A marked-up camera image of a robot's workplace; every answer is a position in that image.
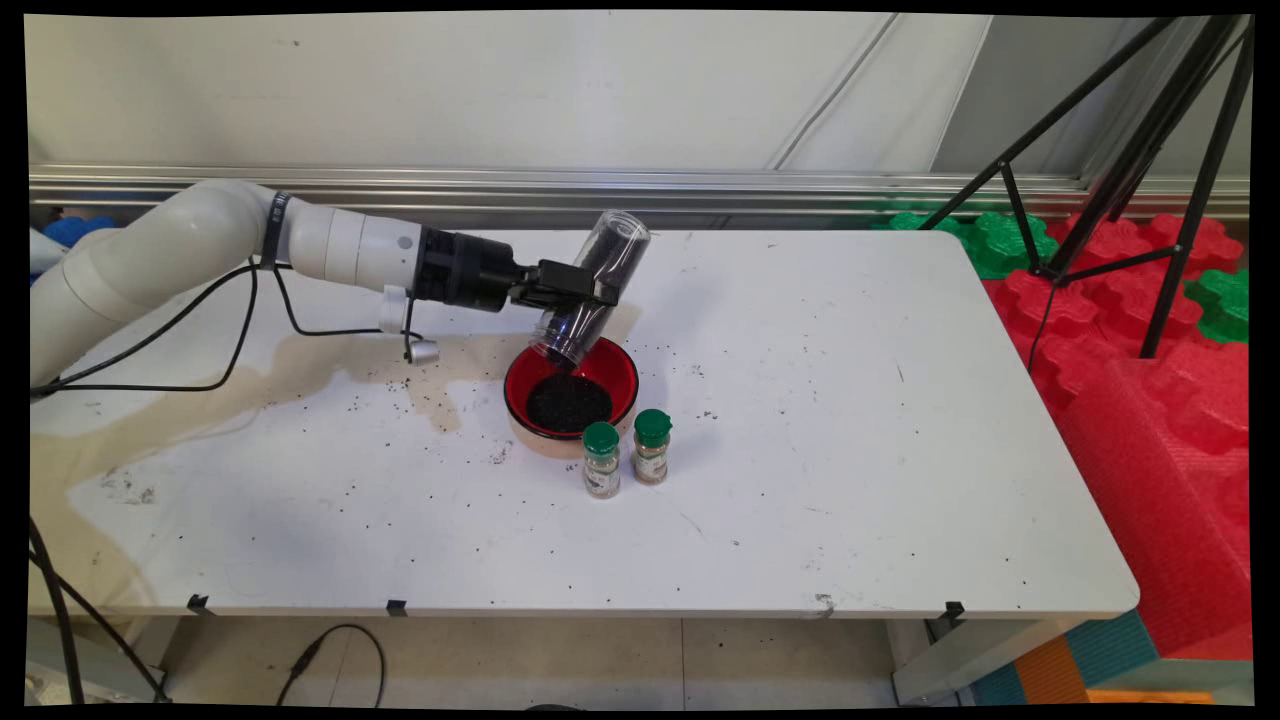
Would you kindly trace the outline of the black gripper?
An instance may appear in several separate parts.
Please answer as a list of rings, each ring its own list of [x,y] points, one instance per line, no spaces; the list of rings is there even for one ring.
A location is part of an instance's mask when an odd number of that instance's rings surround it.
[[[525,268],[517,264],[507,243],[430,227],[421,229],[413,300],[498,313],[521,281],[522,293],[513,296],[513,305],[539,311],[582,304],[614,307],[621,297],[620,290],[598,281],[586,268],[552,260]]]

